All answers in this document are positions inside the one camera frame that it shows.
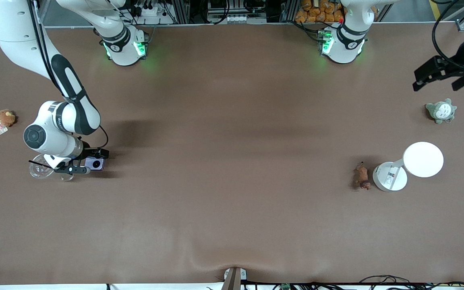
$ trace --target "clear glass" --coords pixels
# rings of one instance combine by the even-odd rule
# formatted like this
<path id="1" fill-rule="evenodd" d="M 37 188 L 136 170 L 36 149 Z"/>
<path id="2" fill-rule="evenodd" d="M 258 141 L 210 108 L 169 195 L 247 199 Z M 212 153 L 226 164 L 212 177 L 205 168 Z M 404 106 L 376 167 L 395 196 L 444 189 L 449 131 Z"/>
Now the clear glass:
<path id="1" fill-rule="evenodd" d="M 32 161 L 35 161 L 40 164 L 46 165 L 46 159 L 44 159 L 44 154 L 39 154 L 35 156 L 35 158 L 32 159 Z M 55 173 L 53 169 L 37 165 L 34 163 L 30 163 L 30 175 L 33 176 L 34 178 L 37 179 L 57 179 L 57 180 L 62 180 L 62 181 L 69 181 L 73 179 L 73 176 L 70 174 L 66 173 Z"/>

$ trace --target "yellow tape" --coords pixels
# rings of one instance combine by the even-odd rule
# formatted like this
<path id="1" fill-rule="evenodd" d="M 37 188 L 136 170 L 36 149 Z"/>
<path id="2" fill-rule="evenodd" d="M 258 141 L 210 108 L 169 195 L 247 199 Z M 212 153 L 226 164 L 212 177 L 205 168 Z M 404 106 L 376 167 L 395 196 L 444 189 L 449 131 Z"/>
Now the yellow tape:
<path id="1" fill-rule="evenodd" d="M 438 4 L 429 0 L 429 4 L 431 4 L 431 10 L 433 11 L 434 19 L 438 20 L 440 18 L 440 9 L 438 9 Z"/>

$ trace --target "brown dog plush toy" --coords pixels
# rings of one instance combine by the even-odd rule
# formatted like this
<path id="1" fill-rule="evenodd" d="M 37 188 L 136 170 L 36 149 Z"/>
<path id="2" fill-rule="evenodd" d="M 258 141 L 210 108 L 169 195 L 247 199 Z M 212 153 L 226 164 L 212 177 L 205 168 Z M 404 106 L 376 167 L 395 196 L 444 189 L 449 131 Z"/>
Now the brown dog plush toy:
<path id="1" fill-rule="evenodd" d="M 359 171 L 359 179 L 356 181 L 356 183 L 359 184 L 359 187 L 368 191 L 371 187 L 371 184 L 368 181 L 368 169 L 363 166 L 363 162 L 361 162 L 361 164 L 359 164 L 356 169 Z"/>
<path id="2" fill-rule="evenodd" d="M 3 126 L 10 127 L 15 123 L 15 115 L 8 109 L 0 111 L 0 123 Z"/>

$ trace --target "brown table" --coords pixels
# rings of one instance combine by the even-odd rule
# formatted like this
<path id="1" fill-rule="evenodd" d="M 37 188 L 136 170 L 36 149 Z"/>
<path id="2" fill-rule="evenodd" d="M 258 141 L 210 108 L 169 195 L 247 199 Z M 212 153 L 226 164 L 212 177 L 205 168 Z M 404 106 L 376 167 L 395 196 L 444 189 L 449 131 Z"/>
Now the brown table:
<path id="1" fill-rule="evenodd" d="M 105 58 L 90 29 L 51 30 L 110 135 L 104 172 L 35 180 L 22 141 L 50 81 L 0 51 L 0 284 L 464 281 L 464 90 L 415 93 L 432 24 L 377 24 L 353 64 L 293 26 L 158 28 L 149 57 Z M 464 40 L 444 24 L 447 54 Z M 451 124 L 424 104 L 453 99 Z M 84 137 L 104 142 L 101 132 Z M 355 187 L 355 166 L 436 144 L 445 165 L 398 193 Z"/>

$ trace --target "green stuffed toy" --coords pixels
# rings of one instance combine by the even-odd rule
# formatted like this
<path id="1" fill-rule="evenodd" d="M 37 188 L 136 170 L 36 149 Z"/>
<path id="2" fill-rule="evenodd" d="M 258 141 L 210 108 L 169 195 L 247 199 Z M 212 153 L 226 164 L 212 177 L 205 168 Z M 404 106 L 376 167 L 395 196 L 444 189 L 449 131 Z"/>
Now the green stuffed toy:
<path id="1" fill-rule="evenodd" d="M 436 104 L 429 103 L 425 105 L 425 108 L 435 119 L 436 124 L 441 124 L 443 121 L 450 123 L 454 119 L 454 111 L 457 109 L 456 106 L 452 105 L 451 99 L 445 99 L 445 101 L 439 101 Z"/>

